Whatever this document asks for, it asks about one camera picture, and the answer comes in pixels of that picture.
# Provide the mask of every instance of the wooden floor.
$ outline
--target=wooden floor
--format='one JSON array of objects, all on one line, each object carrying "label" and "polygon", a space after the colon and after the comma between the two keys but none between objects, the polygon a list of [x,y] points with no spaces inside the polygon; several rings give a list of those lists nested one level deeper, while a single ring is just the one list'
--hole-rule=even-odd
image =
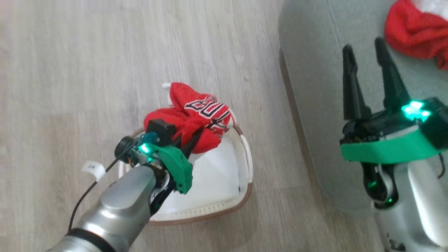
[{"label": "wooden floor", "polygon": [[224,217],[147,226],[132,251],[381,251],[372,219],[334,209],[302,152],[279,56],[282,0],[0,4],[0,251],[45,251],[64,235],[93,180],[82,165],[110,163],[117,141],[166,105],[166,81],[233,108],[252,148],[254,190]]}]

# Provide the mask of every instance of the green plastic part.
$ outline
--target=green plastic part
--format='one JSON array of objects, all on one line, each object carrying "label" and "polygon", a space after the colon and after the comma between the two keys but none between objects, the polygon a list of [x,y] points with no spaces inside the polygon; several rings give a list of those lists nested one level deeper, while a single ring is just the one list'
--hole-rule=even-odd
[{"label": "green plastic part", "polygon": [[340,148],[345,160],[373,164],[406,163],[444,151],[436,149],[420,130],[384,141],[345,143]]},{"label": "green plastic part", "polygon": [[148,145],[151,152],[160,157],[160,160],[176,181],[176,189],[180,193],[186,194],[192,185],[193,166],[188,162],[182,151],[172,145],[163,147],[154,144]]}]

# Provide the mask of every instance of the white basket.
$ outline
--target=white basket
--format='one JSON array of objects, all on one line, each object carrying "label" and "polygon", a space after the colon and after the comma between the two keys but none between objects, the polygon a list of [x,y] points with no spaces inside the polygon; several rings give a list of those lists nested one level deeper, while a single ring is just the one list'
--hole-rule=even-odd
[{"label": "white basket", "polygon": [[[137,131],[136,137],[143,133]],[[151,217],[152,225],[176,225],[215,218],[238,210],[252,192],[254,168],[249,145],[238,126],[229,130],[219,146],[203,155],[191,155],[193,185],[186,195],[171,193]],[[120,163],[119,177],[129,171]]]}]

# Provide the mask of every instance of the gray fabric upholstery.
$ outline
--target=gray fabric upholstery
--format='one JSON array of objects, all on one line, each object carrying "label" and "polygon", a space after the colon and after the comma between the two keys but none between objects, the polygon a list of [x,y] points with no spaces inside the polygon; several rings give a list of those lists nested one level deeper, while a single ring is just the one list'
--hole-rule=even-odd
[{"label": "gray fabric upholstery", "polygon": [[[358,78],[372,111],[382,110],[383,84],[374,39],[383,35],[390,0],[286,0],[279,19],[281,46],[320,186],[339,209],[369,213],[361,166],[342,159],[342,48],[350,43]],[[409,58],[390,49],[410,95],[438,96],[448,104],[448,72],[434,60]],[[440,165],[434,161],[435,169]],[[447,177],[444,186],[448,188]]]}]

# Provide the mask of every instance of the red garment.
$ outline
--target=red garment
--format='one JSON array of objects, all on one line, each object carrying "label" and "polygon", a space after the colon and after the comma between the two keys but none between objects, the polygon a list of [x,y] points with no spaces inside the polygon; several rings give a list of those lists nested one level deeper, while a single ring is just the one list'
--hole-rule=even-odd
[{"label": "red garment", "polygon": [[423,13],[411,0],[398,0],[386,19],[384,36],[397,51],[430,59],[448,70],[448,21],[440,16]]},{"label": "red garment", "polygon": [[230,108],[209,94],[200,94],[183,83],[171,83],[169,95],[174,108],[158,109],[146,115],[143,126],[150,120],[163,119],[176,126],[181,137],[181,146],[187,143],[193,133],[204,128],[193,153],[202,153],[216,148],[222,135],[236,124]]}]

